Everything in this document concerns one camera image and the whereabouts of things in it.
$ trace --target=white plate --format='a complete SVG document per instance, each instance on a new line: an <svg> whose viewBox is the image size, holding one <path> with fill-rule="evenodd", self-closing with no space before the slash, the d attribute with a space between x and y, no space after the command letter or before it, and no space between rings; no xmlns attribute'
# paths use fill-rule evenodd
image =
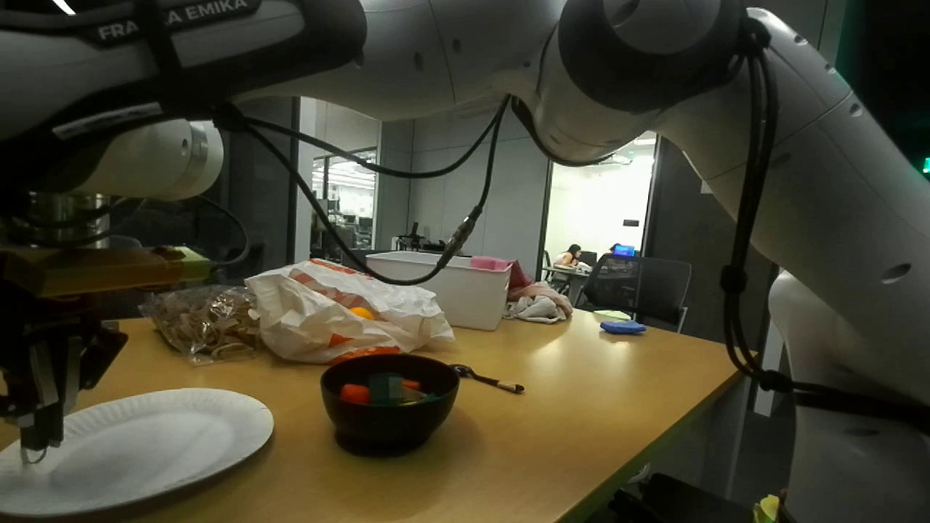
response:
<svg viewBox="0 0 930 523"><path fill-rule="evenodd" d="M230 391L165 391L64 420L64 444L37 465L0 453L0 515L61 517L138 504L253 456L269 411Z"/></svg>

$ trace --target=black bowl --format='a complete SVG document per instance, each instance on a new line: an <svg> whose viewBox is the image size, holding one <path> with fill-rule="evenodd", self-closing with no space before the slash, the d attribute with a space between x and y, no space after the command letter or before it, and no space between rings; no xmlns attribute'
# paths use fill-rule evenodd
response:
<svg viewBox="0 0 930 523"><path fill-rule="evenodd" d="M414 382L422 401L343 401L343 385L369 385L372 375ZM458 393L458 375L448 364L419 354L366 354L329 366L320 388L336 443L346 452L403 453L428 443L448 420Z"/></svg>

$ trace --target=white box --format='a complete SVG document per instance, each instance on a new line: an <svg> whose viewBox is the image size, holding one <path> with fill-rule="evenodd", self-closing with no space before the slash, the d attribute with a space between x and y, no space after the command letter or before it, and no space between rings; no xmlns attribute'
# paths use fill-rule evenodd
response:
<svg viewBox="0 0 930 523"><path fill-rule="evenodd" d="M419 280L428 276L439 263L439 252L419 252L419 250L391 250L391 252L372 252L369 268L390 280ZM449 327L462 328L496 328L500 318L505 315L505 292L510 283L510 270L477 270L470 260L454 255L441 274L422 289L436 293L439 308L445 312Z"/></svg>

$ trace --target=wooden table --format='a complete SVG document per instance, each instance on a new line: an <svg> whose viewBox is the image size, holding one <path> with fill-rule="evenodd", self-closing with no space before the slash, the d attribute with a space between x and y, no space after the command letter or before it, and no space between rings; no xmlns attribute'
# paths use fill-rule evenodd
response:
<svg viewBox="0 0 930 523"><path fill-rule="evenodd" d="M372 459L336 449L320 401L320 366L266 354L202 366L165 350L147 321L121 328L131 343L103 382L77 395L82 406L172 388L224 388L275 415L269 449L249 462L112 515L137 523L584 521L663 436L734 385L718 343L660 328L611 337L586 312L564 327L505 321L496 331L462 328L449 350L430 354L521 382L525 395L462 382L449 420L425 449Z"/></svg>

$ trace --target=crumpled plastic bag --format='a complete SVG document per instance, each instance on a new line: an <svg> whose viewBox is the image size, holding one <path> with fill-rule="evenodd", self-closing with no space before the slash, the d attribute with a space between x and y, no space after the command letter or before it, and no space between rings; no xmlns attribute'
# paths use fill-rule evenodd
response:
<svg viewBox="0 0 930 523"><path fill-rule="evenodd" d="M221 360L260 345L258 312L246 289L201 284L151 293L138 312L172 350L195 360Z"/></svg>
<svg viewBox="0 0 930 523"><path fill-rule="evenodd" d="M414 351L454 340L436 293L384 284L351 268L311 260L249 276L258 335L281 360L329 364L362 350Z"/></svg>

